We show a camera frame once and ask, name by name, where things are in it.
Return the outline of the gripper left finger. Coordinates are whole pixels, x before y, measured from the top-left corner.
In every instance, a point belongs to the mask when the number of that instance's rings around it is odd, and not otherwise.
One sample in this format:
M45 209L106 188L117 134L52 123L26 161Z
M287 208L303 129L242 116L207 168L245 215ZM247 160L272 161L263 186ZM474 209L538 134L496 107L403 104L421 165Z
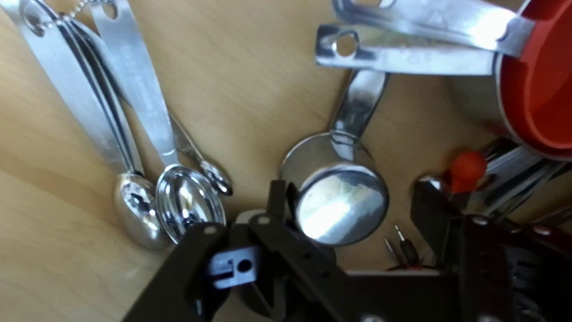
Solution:
M249 285L274 322L350 322L347 275L284 224L286 184L266 213L231 228L188 228L121 322L213 322L233 288Z

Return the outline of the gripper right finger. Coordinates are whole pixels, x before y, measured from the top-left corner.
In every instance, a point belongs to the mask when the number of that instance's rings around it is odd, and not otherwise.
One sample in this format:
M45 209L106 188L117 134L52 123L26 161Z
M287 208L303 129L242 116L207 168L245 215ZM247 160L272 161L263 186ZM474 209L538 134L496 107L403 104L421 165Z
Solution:
M572 234L462 214L427 179L413 185L411 220L458 278L462 322L572 322Z

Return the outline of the small metal measuring cup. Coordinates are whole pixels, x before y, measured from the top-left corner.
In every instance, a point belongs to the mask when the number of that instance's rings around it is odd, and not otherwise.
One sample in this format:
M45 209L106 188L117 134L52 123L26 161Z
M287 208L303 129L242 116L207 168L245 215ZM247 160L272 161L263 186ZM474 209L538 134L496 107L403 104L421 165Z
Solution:
M389 190L362 137L388 80L384 72L352 72L329 129L298 142L282 161L278 177L288 185L294 222L315 242L352 245L386 218Z

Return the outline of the tiny metal measuring spoon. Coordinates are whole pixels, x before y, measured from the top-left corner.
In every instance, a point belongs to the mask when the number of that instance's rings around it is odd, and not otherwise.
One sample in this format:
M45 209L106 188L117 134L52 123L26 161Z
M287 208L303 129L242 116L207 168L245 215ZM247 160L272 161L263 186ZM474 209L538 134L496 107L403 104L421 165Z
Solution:
M199 147L194 142L190 133L183 127L181 122L173 115L169 114L173 128L174 141L178 151L188 158L193 159L200 167L204 176L208 178L213 189L226 196L234 194L233 185L226 171L204 157Z

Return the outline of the oval metal measuring spoon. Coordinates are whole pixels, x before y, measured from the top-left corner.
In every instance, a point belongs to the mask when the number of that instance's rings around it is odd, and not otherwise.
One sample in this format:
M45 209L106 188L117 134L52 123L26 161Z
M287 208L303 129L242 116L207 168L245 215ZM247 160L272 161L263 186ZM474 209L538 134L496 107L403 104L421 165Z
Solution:
M106 14L102 4L89 8L104 61L164 165L155 193L160 223L175 243L195 224L225 225L218 193L195 161L176 147L159 78L128 0L110 2L114 17Z

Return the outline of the wooden drawer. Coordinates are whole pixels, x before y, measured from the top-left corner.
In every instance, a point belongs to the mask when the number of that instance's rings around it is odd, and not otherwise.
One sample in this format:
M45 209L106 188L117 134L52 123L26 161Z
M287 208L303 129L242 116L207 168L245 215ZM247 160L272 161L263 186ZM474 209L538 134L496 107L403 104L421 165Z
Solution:
M315 64L316 29L335 21L330 0L130 5L169 108L231 177L227 215L265 208L284 155L328 128L346 82ZM459 112L446 79L394 75L363 139L390 210L368 239L337 248L337 262L382 271L394 225L428 251L409 220L412 182L493 137ZM126 236L115 179L0 9L0 322L122 320L169 253Z

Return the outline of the medium metal measuring cup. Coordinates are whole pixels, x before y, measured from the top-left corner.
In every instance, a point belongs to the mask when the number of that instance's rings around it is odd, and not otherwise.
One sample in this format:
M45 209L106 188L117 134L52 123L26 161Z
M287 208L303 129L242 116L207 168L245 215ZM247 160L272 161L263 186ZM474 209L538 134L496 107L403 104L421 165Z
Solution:
M322 24L316 63L354 70L331 131L363 134L389 75L436 75L450 80L455 103L494 134L506 132L496 97L494 53L380 30L365 25Z

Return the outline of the large metal measuring cup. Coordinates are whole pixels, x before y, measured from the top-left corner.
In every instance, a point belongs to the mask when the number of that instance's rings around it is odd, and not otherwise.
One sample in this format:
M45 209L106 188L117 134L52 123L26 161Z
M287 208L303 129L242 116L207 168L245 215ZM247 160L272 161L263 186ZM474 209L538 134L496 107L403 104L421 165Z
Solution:
M382 6L332 0L350 24L458 43L519 57L537 23L484 0L382 0Z

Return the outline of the long metal measuring spoon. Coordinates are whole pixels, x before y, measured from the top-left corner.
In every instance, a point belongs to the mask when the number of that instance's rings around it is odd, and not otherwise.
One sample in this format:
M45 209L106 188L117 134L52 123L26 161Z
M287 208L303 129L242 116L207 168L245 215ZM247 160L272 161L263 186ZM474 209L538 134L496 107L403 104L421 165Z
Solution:
M125 115L102 63L66 27L46 27L55 13L41 0L0 0L55 89L116 174L113 208L127 235L149 250L172 245L156 212L155 185L143 175Z

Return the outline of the black metal-tipped plug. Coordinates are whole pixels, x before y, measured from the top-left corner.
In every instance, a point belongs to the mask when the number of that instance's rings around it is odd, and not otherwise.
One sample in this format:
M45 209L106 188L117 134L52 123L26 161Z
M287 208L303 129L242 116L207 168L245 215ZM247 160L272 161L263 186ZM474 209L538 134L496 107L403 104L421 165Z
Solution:
M398 255L398 252L395 250L393 244L388 240L388 238L384 237L386 250L388 251L388 254L395 263L395 266L391 267L388 270L396 271L396 270L422 269L423 263L419 257L419 253L417 252L414 244L411 242L410 239L406 238L406 236L402 233L402 230L400 230L398 225L394 225L394 228L396 234L398 235L399 248L402 252L402 255Z

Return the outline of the metal tool with red knob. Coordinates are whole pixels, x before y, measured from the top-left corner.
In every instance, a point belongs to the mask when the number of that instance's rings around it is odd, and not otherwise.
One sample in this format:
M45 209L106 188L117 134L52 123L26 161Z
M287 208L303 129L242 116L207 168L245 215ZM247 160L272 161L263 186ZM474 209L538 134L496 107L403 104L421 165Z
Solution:
M547 159L498 137L481 149L460 153L444 173L419 178L411 218L427 218L433 209L504 220L539 188L569 171L572 160Z

